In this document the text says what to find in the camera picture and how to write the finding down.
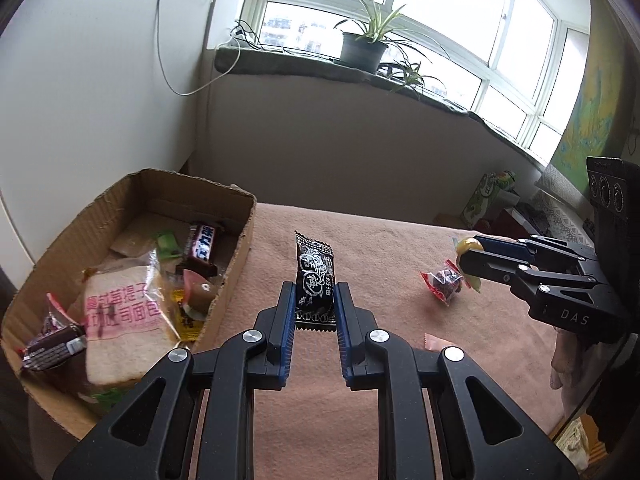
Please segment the white gloved hand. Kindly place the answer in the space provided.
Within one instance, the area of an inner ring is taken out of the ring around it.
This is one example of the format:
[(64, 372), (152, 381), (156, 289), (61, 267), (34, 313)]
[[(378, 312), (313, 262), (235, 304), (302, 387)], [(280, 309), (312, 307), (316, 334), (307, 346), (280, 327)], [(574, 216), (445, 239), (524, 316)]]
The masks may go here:
[(570, 414), (586, 396), (621, 344), (598, 342), (587, 346), (576, 334), (555, 330), (550, 387), (559, 390), (565, 414)]

